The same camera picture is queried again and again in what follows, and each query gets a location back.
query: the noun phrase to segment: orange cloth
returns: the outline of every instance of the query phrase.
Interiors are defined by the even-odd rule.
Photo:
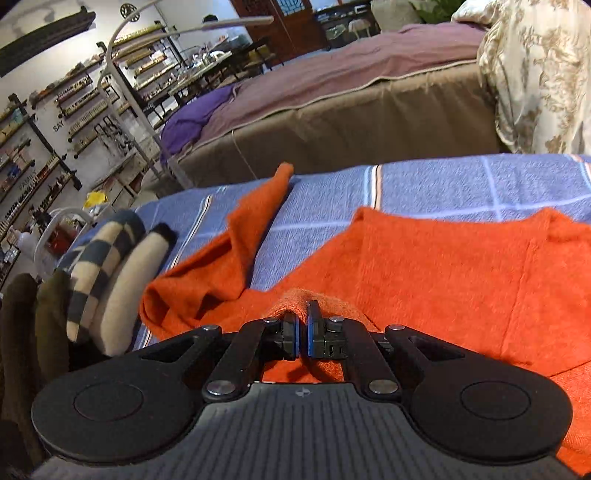
[[[402,323],[552,378],[574,408],[559,458],[579,473],[591,469],[589,226],[551,209],[517,222],[453,223],[363,207],[273,289],[245,288],[292,172],[281,165],[241,200],[227,232],[148,286],[140,314],[159,339],[204,323],[234,331],[284,308],[302,315],[303,301],[322,295],[324,314],[346,313],[373,330]],[[264,378],[337,374],[330,365],[277,362]]]

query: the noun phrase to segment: bed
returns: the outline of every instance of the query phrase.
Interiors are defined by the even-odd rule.
[[[498,153],[476,64],[483,35],[468,25],[410,25],[247,80],[179,163],[206,187],[271,176],[283,160],[308,174]],[[174,117],[163,140],[172,125]],[[174,191],[171,179],[143,186],[160,197]]]
[[[140,207],[146,229],[164,221],[179,233],[164,270],[221,233],[236,202],[262,181],[188,190]],[[470,222],[522,219],[551,206],[575,220],[591,222],[591,166],[574,155],[500,154],[296,176],[258,251],[251,287],[272,287],[346,229],[359,206],[414,218]],[[155,341],[145,326],[138,325],[134,349]]]

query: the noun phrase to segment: mauve bedsheet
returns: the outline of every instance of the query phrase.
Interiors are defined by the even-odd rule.
[[[201,130],[217,108],[232,96],[232,85],[218,88],[182,107],[166,123],[160,137],[172,155],[201,138]]]
[[[288,63],[244,81],[234,101],[211,116],[197,145],[273,113],[363,89],[382,79],[474,61],[483,37],[482,29],[466,24],[408,25],[329,54]]]

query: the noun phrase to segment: metal screw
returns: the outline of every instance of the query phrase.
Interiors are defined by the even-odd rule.
[[[390,395],[398,390],[398,385],[392,380],[372,380],[369,389],[378,395]]]
[[[236,387],[229,380],[214,380],[207,384],[207,391],[211,395],[229,395],[234,390],[236,390]]]
[[[326,320],[326,329],[329,332],[340,333],[343,331],[343,317],[330,317]]]

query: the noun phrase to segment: blue striped cloth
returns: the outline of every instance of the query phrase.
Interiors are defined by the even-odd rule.
[[[349,225],[359,206],[412,218],[505,222],[554,207],[591,223],[591,166],[575,155],[487,155],[413,160],[295,176],[256,256],[251,287],[271,288]],[[263,180],[195,189],[138,209],[146,230],[179,233],[167,270],[226,228],[226,215]],[[138,325],[134,349],[155,343]]]

